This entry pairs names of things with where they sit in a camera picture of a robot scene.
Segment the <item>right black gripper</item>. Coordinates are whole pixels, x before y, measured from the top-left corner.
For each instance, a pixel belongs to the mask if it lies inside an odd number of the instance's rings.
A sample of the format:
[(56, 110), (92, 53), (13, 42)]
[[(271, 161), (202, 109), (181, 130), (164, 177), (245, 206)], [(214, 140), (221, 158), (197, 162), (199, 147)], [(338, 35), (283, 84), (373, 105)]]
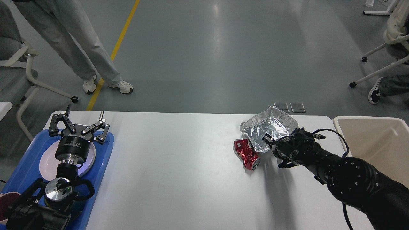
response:
[(274, 146), (274, 155), (282, 160), (278, 164), (278, 168), (293, 168), (297, 166), (297, 163), (294, 163), (294, 156), (292, 156), (292, 153), (296, 151), (295, 137), (282, 137), (276, 142), (270, 134), (264, 134), (262, 140), (270, 148)]

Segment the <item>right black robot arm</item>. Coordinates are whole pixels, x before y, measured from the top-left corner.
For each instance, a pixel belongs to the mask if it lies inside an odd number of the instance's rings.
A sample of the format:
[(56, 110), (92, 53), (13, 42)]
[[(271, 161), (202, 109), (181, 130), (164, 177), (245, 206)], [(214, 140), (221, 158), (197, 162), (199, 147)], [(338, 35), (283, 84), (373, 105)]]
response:
[(295, 129), (289, 136), (274, 140), (265, 134), (262, 140), (273, 149), (282, 162), (279, 168), (302, 165), (314, 174), (314, 179), (342, 202), (346, 224), (353, 229), (347, 206), (364, 213), (375, 230), (407, 230), (409, 228), (409, 191), (363, 159), (342, 156), (323, 149), (316, 142), (325, 139), (320, 130), (308, 132)]

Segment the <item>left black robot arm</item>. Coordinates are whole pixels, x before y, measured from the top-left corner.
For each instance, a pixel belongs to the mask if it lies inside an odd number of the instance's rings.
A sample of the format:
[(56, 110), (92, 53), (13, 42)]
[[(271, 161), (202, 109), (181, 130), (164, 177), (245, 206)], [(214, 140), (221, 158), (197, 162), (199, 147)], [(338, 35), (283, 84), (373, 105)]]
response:
[(6, 182), (2, 230), (86, 229), (114, 137), (103, 111), (84, 125), (70, 121), (70, 110), (52, 115)]

